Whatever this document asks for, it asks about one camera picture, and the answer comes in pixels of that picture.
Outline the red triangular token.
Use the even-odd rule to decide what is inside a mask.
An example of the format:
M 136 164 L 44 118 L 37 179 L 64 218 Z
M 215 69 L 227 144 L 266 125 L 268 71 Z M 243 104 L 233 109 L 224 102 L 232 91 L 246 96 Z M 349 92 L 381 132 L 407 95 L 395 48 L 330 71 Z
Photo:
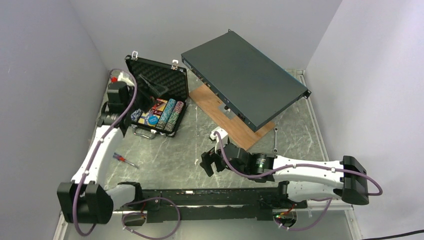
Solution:
M 157 105 L 156 105 L 156 110 L 157 111 L 160 111 L 160 112 L 162 112 L 164 109 L 165 109 L 165 107 L 166 107 L 166 105 L 168 104 L 168 101 L 167 100 L 165 100 L 165 101 L 162 101 L 162 100 L 158 100 L 157 101 Z

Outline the black poker chip case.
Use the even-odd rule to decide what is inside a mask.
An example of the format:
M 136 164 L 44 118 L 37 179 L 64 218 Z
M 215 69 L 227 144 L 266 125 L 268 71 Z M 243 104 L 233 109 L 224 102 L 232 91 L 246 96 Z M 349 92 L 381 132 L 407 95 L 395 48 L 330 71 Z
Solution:
M 150 110 L 142 113 L 150 113 L 150 115 L 161 117 L 163 111 L 156 110 L 158 100 L 168 102 L 169 99 L 175 99 L 177 102 L 184 102 L 182 111 L 172 131 L 165 131 L 164 129 L 156 128 L 156 126 L 139 124 L 138 122 L 132 121 L 131 127 L 133 134 L 147 139 L 153 139 L 158 134 L 166 137 L 173 137 L 179 129 L 188 105 L 189 89 L 187 70 L 180 67 L 177 60 L 173 60 L 171 64 L 158 62 L 139 57 L 136 51 L 133 51 L 132 54 L 125 57 L 125 63 L 128 71 L 132 75 L 147 75 L 158 83 L 162 83 L 168 87 L 168 92 L 160 98 L 157 98 Z

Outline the blue round button chip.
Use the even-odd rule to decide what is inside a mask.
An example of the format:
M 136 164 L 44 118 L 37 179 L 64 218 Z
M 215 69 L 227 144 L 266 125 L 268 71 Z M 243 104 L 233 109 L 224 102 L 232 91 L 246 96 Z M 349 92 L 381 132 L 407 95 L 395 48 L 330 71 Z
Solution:
M 148 126 L 155 127 L 157 125 L 159 119 L 160 119 L 160 116 L 158 116 L 158 115 L 154 115 L 154 114 L 149 115 L 146 118 L 146 123 L 147 123 Z

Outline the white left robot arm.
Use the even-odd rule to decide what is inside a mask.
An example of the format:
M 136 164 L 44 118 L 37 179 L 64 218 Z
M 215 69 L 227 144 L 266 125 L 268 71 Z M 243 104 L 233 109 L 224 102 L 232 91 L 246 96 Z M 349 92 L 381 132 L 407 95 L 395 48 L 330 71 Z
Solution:
M 112 77 L 97 119 L 93 143 L 72 179 L 60 183 L 57 188 L 61 212 L 67 223 L 104 225 L 115 210 L 143 208 L 145 198 L 140 183 L 124 181 L 105 190 L 106 174 L 132 123 L 130 115 L 144 104 L 152 107 L 156 98 L 167 91 L 166 86 L 144 77 Z

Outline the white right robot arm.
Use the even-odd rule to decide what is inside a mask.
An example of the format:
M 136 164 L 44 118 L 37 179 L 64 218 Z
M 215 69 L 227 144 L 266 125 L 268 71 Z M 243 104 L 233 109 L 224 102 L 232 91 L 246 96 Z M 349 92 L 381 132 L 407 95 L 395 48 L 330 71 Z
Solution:
M 275 200 L 282 208 L 304 200 L 326 198 L 337 198 L 351 205 L 369 204 L 367 171 L 349 155 L 340 161 L 308 161 L 249 153 L 228 143 L 223 149 L 204 152 L 200 166 L 209 177 L 215 171 L 231 170 L 257 183 L 279 183 L 282 190 L 275 194 Z

